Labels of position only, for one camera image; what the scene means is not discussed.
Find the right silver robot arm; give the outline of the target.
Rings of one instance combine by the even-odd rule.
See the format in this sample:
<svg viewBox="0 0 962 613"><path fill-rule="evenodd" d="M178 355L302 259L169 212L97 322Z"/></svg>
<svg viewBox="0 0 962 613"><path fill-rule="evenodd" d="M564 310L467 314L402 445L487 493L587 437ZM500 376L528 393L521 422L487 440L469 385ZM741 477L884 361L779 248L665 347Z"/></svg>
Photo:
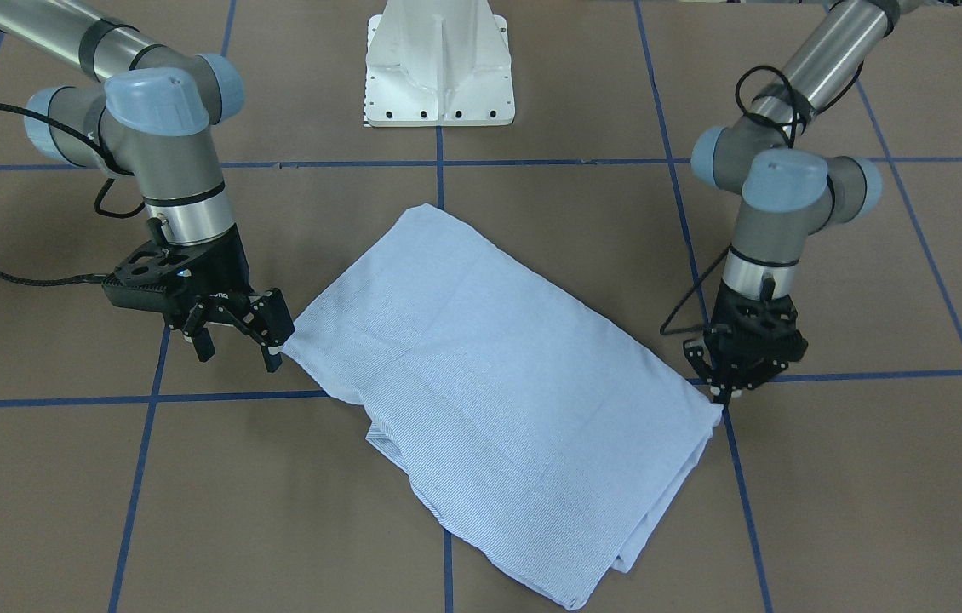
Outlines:
<svg viewBox="0 0 962 613"><path fill-rule="evenodd" d="M161 314L201 362L215 353L209 326L232 327L276 371L293 319L282 291L250 284L211 133L246 101L236 67L219 54L182 54L77 1L0 1L0 31L94 82L43 89L25 107L0 104L0 112L21 116L45 156L95 167L108 182L134 179L151 236L107 274L0 278L31 287L99 284L119 309Z"/></svg>

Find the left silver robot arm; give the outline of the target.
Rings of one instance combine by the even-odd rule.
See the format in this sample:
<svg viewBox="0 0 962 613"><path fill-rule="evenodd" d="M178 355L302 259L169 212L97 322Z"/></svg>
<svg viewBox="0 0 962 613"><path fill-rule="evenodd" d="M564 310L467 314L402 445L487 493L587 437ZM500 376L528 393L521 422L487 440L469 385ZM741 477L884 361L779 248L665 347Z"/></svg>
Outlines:
<svg viewBox="0 0 962 613"><path fill-rule="evenodd" d="M858 80L865 59L916 1L836 1L782 67L755 66L772 81L741 116L707 129L691 167L708 186L741 198L729 247L716 259L721 283L704 330L683 352L712 400L728 404L800 361L808 342L793 304L805 241L870 213L882 175L862 157L801 151L798 137Z"/></svg>

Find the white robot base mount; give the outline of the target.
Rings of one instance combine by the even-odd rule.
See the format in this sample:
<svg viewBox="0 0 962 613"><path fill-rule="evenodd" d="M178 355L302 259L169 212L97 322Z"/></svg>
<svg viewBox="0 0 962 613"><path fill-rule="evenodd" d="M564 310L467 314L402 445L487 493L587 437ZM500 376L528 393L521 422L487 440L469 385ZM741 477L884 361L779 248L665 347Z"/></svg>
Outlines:
<svg viewBox="0 0 962 613"><path fill-rule="evenodd" d="M368 127L515 120L508 23L488 1L388 1L369 17L365 66Z"/></svg>

